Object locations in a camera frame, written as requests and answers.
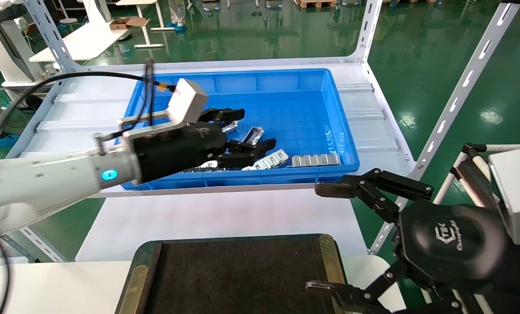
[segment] metal shelf frame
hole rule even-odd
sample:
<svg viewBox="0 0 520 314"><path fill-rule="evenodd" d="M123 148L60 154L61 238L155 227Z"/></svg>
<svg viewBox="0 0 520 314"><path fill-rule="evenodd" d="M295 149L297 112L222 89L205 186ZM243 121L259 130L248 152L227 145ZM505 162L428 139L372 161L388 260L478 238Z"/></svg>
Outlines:
<svg viewBox="0 0 520 314"><path fill-rule="evenodd" d="M292 64L293 66L306 65L308 67L313 67L315 65L326 66L338 64L354 64L360 66L364 72L364 76L366 80L372 85L374 96L376 97L378 103L383 108L383 114L385 119L388 120L389 125L393 129L394 133L401 134L395 119L393 118L393 114L389 110L389 105L381 91L381 88L377 82L377 78L374 76L373 71L371 70L368 64L368 57L370 53L370 48L372 46L374 32L377 27L378 16L380 14L381 6L383 0L368 0L366 2L365 13L363 17L363 23L361 25L361 30L359 33L359 40L357 42L357 48L355 52L353 52L350 56L346 56L343 58L310 58L310 59L279 59L279 60L258 60L258 61L247 61L248 64L266 64L269 62L270 66L288 66L288 64ZM82 71L91 71L91 70L108 70L108 71L120 71L120 72L137 72L140 73L141 69L138 70L134 66L130 65L121 65L121 66L82 66L77 64L70 57L70 53L68 52L68 48L64 44L59 32L52 22L50 18L50 14L42 1L39 0L24 0L24 4L29 12L29 14L33 17L39 32L41 33L44 41L47 43L47 46L53 52L56 61L58 62L62 73L72 73L72 72L82 72ZM489 26L485 30L481 41L477 45L473 56L469 60L465 71L463 72L457 86L449 98L448 102L445 104L445 108L443 113L440 115L433 132L430 134L430 137L425 144L425 148L423 149L423 153L419 159L415 162L415 159L411 155L411 151L405 139L397 140L397 146L399 151L404 154L404 158L406 164L409 167L409 177L413 179L419 180L425 170L427 169L431 159L433 159L435 152L438 147L442 143L445 134L449 130L449 127L453 124L455 116L459 113L465 99L469 95L469 92L475 85L475 82L479 78L483 68L487 64L490 56L493 54L495 48L497 47L500 39L508 28L509 24L512 22L513 17L516 15L517 11L520 8L520 0L503 0L502 3L498 6ZM218 64L219 62L207 62L208 64ZM242 63L239 61L234 61L231 64L235 64L234 67L240 68L242 67ZM182 66L178 66L176 64L169 65L156 65L156 69L168 69L173 70L177 68L183 68ZM35 131L39 124L49 110L51 109L53 102L57 98L57 96L61 93L65 85L67 85L67 81L70 79L65 79L58 81L49 91L45 101L41 108L34 115L33 119L31 119L30 124L26 127L24 133L22 134L20 141L13 147L10 153L7 155L7 158L15 158L20 157L20 155L25 151L25 149L29 145L29 141L35 136ZM401 208L405 205L405 200L398 198L396 203L400 205ZM385 241L387 236L393 230L393 225L384 224L377 235L374 243L368 248L369 254L377 254L377 252L381 248L381 244ZM28 239L33 242L39 249L42 250L43 253L49 256L55 262L65 262L66 258L56 249L54 248L48 240L46 240L39 232L35 230L33 226L25 227L20 230Z"/></svg>

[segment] white desk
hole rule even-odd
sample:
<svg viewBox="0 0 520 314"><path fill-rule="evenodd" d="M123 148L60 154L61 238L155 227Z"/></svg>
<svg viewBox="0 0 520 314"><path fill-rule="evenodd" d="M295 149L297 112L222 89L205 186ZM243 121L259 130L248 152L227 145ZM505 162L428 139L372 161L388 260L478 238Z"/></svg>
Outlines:
<svg viewBox="0 0 520 314"><path fill-rule="evenodd" d="M353 256L344 269L349 284L366 288L389 267L378 256ZM130 262L41 263L11 266L6 314L114 314ZM0 267L0 296L3 271ZM388 310L405 309L394 284L379 301Z"/></svg>
<svg viewBox="0 0 520 314"><path fill-rule="evenodd" d="M142 15L142 5L147 4L155 4L156 10L157 10L157 17L159 18L159 24L160 27L153 27L151 30L153 31L168 31L170 29L165 28L165 24L163 22L163 16L161 14L161 7L159 6L159 0L120 0L119 2L116 2L117 6L136 6L136 9L138 10L138 16L143 18ZM142 26L142 31L144 32L144 38L146 39L146 44L135 44L134 48L158 48L163 47L164 44L152 44L150 42L150 36L148 35L148 29L146 25Z"/></svg>
<svg viewBox="0 0 520 314"><path fill-rule="evenodd" d="M76 61L95 59L130 30L111 30L109 24L88 23L63 38L70 57ZM54 56L50 48L46 48L29 58L29 61L51 62Z"/></svg>
<svg viewBox="0 0 520 314"><path fill-rule="evenodd" d="M152 240L318 233L331 235L342 256L367 254L351 202L314 189L113 197L76 261L132 260Z"/></svg>

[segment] black cable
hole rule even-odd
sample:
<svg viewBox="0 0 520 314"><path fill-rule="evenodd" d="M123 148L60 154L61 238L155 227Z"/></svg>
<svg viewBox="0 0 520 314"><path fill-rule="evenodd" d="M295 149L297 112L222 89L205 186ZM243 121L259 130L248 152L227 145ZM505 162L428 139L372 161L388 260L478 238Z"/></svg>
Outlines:
<svg viewBox="0 0 520 314"><path fill-rule="evenodd" d="M155 105L155 86L153 84L149 84L148 82L153 82L155 79L153 77L153 60L146 60L146 96L150 94L150 116L148 117L148 124L150 126L153 125L153 108Z"/></svg>
<svg viewBox="0 0 520 314"><path fill-rule="evenodd" d="M74 78L74 77L97 77L97 76L100 76L100 77L127 78L127 79L134 79L134 80L145 81L145 79L143 77L138 77L136 75L130 75L130 74L124 74L124 73L103 72L103 71L75 72L75 73L60 74L60 75L57 75L56 77L52 77L52 78L49 78L49 79L47 79L47 80L45 80L43 82L40 82L37 85L34 85L33 87L30 87L25 93L23 93L23 95L21 95L14 102L14 104L10 108L10 112L21 101L23 101L27 96L31 95L31 93L33 93L33 91L35 91L36 89L38 89L38 88L40 88L40 87L42 87L42 86L44 86L46 84L49 84L49 83L52 83L52 82L56 82L57 80L61 80L61 79L67 79L67 78ZM153 85L160 85L160 84L164 85L163 83L157 82L155 80L152 81L152 82L153 82ZM170 91L174 91L174 89L176 88L175 85L166 85L166 86L167 86L167 88ZM7 120L10 117L9 113L8 113L8 115L6 115L6 117L0 123L0 130L2 130L3 127L6 125ZM143 107L142 107L142 110L140 110L140 113L138 114L138 118L136 119L136 121L134 121L134 123L130 127L130 130L134 129L134 127L136 126L136 123L139 121L140 117L142 116L142 113L143 113ZM6 310L7 300L8 300L9 292L10 292L11 270L10 270L10 263L8 262L8 258L7 258L6 252L4 251L4 247L3 247L1 242L0 242L0 253L1 253L3 259L4 259L4 266L5 266L4 267L4 270L5 270L5 272L4 272L4 278L5 278L4 291L3 291L1 302L0 302L0 314L3 314L4 311Z"/></svg>
<svg viewBox="0 0 520 314"><path fill-rule="evenodd" d="M4 99L6 101L4 106L7 106L10 104L10 102L8 101L8 99L6 99L6 97L0 95L0 98Z"/></svg>

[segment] white robotic arm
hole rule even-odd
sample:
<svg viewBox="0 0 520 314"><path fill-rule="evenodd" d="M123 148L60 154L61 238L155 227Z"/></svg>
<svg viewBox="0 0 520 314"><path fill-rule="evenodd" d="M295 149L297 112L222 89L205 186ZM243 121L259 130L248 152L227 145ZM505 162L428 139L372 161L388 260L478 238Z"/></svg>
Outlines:
<svg viewBox="0 0 520 314"><path fill-rule="evenodd" d="M222 127L242 119L244 110L204 111L208 98L196 83L180 79L167 109L153 113L154 119L166 117L168 123L126 130L138 121L127 117L118 121L124 130L119 145L103 147L113 135L96 135L92 151L0 160L0 234L40 221L101 189L152 181L210 160L219 167L247 167L275 147L275 139L256 145L228 141Z"/></svg>
<svg viewBox="0 0 520 314"><path fill-rule="evenodd" d="M97 149L91 151L0 160L0 234L40 221L101 189L127 181L142 183L157 179L149 173L147 177L142 177L141 166L146 167L146 162L154 160L146 157L149 151L142 150L188 141L188 134L182 128L198 121L208 98L196 83L181 79L168 109L153 114L154 118L168 117L169 123L125 131L122 133L122 143L112 147L102 147L102 142L98 141ZM136 123L136 118L127 117L119 120L119 127L122 130L132 123ZM176 131L178 134L165 136ZM162 140L148 143L157 135ZM138 158L137 154L144 155L144 158ZM154 157L168 158L164 155ZM199 158L179 164L177 169L156 169L156 173L169 175L192 167L197 162L200 162Z"/></svg>
<svg viewBox="0 0 520 314"><path fill-rule="evenodd" d="M0 160L0 233L35 223L137 177L137 161L122 145L106 152Z"/></svg>

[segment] white machine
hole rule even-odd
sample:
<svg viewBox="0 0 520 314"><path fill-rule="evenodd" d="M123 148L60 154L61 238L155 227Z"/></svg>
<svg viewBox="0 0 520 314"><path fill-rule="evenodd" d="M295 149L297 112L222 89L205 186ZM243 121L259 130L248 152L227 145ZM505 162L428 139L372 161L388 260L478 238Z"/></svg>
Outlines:
<svg viewBox="0 0 520 314"><path fill-rule="evenodd" d="M503 204L500 213L515 244L520 244L520 149L489 157L491 172Z"/></svg>
<svg viewBox="0 0 520 314"><path fill-rule="evenodd" d="M34 85L43 74L40 64L28 61L33 51L15 22L15 18L24 16L26 12L22 4L0 7L0 72L6 89Z"/></svg>

